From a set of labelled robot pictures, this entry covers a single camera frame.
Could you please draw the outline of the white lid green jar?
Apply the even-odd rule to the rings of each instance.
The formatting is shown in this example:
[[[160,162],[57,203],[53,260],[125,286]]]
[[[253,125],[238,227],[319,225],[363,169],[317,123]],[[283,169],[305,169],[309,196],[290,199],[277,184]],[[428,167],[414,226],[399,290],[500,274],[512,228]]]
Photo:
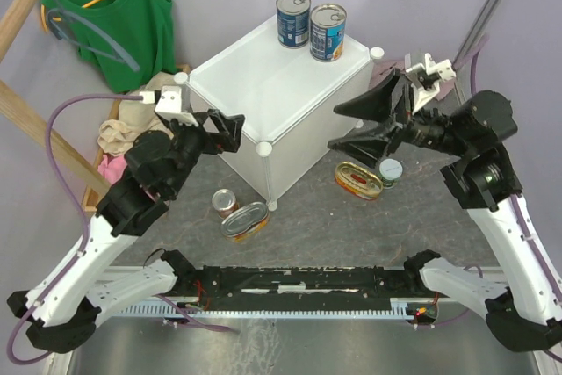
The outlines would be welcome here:
[[[378,166],[383,187],[385,189],[392,189],[396,182],[401,178],[403,173],[402,164],[392,158],[382,160]]]

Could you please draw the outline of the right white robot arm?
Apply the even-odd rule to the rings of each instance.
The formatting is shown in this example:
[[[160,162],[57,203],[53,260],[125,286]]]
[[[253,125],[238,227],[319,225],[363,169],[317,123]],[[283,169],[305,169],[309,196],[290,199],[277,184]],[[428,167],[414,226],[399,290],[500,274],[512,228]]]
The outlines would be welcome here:
[[[405,261],[412,296],[446,295],[479,315],[514,352],[549,352],[561,341],[561,278],[528,212],[504,141],[517,125],[499,92],[474,94],[451,114],[421,108],[407,76],[392,71],[379,85],[337,105],[336,114],[371,121],[372,129],[332,140],[328,147],[368,167],[404,143],[451,155],[441,172],[453,198],[486,237],[507,280],[488,283],[425,250]]]

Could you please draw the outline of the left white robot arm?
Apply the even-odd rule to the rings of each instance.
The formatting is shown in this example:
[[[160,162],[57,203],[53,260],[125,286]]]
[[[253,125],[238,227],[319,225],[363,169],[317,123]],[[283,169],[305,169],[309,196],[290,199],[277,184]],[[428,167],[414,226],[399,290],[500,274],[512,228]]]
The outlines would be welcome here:
[[[238,151],[244,115],[228,117],[210,109],[190,119],[166,119],[171,135],[142,133],[82,238],[42,283],[8,298],[12,313],[29,325],[26,336],[34,348],[70,352],[122,309],[153,295],[184,296],[192,290],[197,271],[177,250],[164,252],[122,282],[95,285],[113,260],[168,211],[201,155]]]

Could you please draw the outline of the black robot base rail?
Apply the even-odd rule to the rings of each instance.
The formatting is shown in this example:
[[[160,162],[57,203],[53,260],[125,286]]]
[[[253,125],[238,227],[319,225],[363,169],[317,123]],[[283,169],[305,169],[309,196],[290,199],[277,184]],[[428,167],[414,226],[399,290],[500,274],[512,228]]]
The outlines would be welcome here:
[[[208,311],[388,310],[392,299],[435,294],[408,271],[383,267],[254,268],[205,266],[169,293],[193,297]]]

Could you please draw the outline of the small pink label can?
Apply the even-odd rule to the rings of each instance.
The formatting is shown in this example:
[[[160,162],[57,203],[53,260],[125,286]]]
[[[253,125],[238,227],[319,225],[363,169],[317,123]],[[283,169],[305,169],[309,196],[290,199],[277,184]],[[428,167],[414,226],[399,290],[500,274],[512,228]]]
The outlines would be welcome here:
[[[217,190],[212,196],[212,206],[222,219],[225,219],[240,207],[237,197],[229,189]]]

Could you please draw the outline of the tall blue label can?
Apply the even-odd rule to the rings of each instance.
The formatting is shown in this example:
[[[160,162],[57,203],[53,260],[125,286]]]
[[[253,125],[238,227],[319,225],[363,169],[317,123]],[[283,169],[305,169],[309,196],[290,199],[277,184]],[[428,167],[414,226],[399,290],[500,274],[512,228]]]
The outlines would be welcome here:
[[[287,48],[301,48],[309,38],[311,0],[277,0],[277,39]]]

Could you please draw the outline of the blue white label can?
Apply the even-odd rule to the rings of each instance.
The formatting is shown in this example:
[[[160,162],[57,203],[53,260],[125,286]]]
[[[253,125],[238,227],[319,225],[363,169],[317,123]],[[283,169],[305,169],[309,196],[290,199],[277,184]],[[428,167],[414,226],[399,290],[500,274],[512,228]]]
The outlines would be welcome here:
[[[339,4],[319,4],[310,15],[310,53],[318,61],[339,59],[343,53],[347,11]]]

